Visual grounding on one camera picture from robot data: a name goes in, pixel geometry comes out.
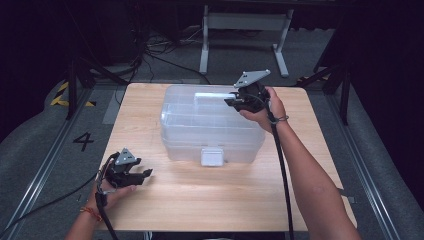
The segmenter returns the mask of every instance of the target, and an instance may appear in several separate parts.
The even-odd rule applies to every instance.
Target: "table top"
[[[287,209],[278,154],[271,134],[253,163],[202,167],[200,161],[172,161],[162,144],[160,114],[167,84],[128,86],[102,164],[124,147],[142,158],[131,172],[152,168],[137,191],[111,209],[115,230],[128,231],[288,231]],[[343,189],[306,92],[275,87],[290,125]],[[307,231],[295,202],[288,172],[295,231]],[[356,220],[346,198],[346,210]]]

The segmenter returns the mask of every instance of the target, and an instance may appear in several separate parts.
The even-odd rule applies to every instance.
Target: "transparent plastic box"
[[[235,91],[232,86],[168,87],[160,122],[170,159],[200,161],[207,166],[255,160],[265,131],[225,103]]]

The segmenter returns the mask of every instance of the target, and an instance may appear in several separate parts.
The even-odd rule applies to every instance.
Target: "metal rail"
[[[330,109],[337,119],[340,132],[343,134],[343,137],[346,140],[347,146],[350,149],[350,152],[353,156],[353,165],[358,174],[358,177],[362,183],[362,186],[365,189],[365,193],[368,197],[368,200],[371,204],[371,207],[374,210],[374,214],[377,218],[378,223],[380,224],[381,230],[386,239],[400,239],[399,234],[396,230],[396,227],[393,224],[393,221],[388,213],[386,206],[384,205],[383,199],[381,198],[380,192],[378,191],[374,180],[369,173],[365,161],[362,158],[362,155],[353,139],[353,136],[350,132],[349,127],[345,126],[342,123],[342,120],[339,116],[339,107],[337,100],[334,95],[326,95],[326,99],[330,105]]]
[[[58,135],[56,136],[55,141],[53,142],[53,145],[51,146],[49,152],[47,153],[47,156],[45,157],[43,163],[41,164],[40,168],[38,169],[37,174],[35,175],[34,179],[29,184],[24,197],[22,198],[21,202],[19,203],[18,207],[16,208],[14,214],[12,215],[11,219],[9,220],[9,223],[7,224],[6,228],[8,228],[14,221],[28,213],[31,208],[34,206],[38,196],[40,195],[41,190],[44,187],[44,184],[47,181],[47,178],[49,177],[59,155],[63,148],[64,142],[72,129],[73,125],[75,124],[76,120],[78,119],[79,114],[81,113],[84,104],[89,100],[89,97],[91,95],[92,90],[91,89],[83,89],[81,92],[81,96],[79,97],[77,109],[72,116],[71,119],[66,120],[64,124],[62,125],[61,129],[59,130]],[[3,239],[7,240],[13,240],[17,237],[20,229],[22,228],[22,225],[25,220],[20,221],[15,226],[13,226],[5,235]]]

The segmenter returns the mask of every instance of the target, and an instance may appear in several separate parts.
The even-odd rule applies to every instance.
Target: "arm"
[[[112,188],[112,186],[110,186],[110,184],[106,180],[103,180],[102,185],[106,189]],[[96,189],[97,188],[94,187],[91,191],[90,197],[85,207],[92,208],[97,215],[100,215],[99,210],[97,209],[96,199],[94,197]],[[118,202],[119,199],[127,196],[135,189],[136,186],[128,186],[120,188],[114,193],[108,194],[108,204],[106,205],[105,210],[112,208]],[[66,235],[65,240],[91,240],[93,238],[93,233],[96,229],[97,224],[98,221],[94,215],[89,212],[80,212],[71,229],[69,230],[68,234]]]
[[[284,105],[274,89],[267,87],[267,90],[271,96],[274,116],[286,116]],[[266,110],[256,114],[242,110],[240,114],[271,132]],[[360,239],[346,213],[338,189],[289,123],[277,123],[277,132],[289,167],[296,202],[311,239]]]

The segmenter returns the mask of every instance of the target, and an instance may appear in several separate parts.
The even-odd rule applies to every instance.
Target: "wristband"
[[[95,217],[95,218],[96,218],[97,222],[101,222],[101,221],[102,221],[102,217],[100,216],[100,214],[96,213],[96,212],[94,211],[94,209],[92,209],[92,208],[89,208],[89,207],[82,207],[82,208],[80,209],[80,212],[88,212],[88,213],[90,213],[93,217]]]
[[[271,124],[276,125],[278,122],[287,121],[287,119],[289,119],[289,115],[286,115],[286,116],[283,116],[283,117],[280,117],[280,118],[274,118],[273,121],[271,121],[271,120],[269,120],[269,121],[271,122]]]

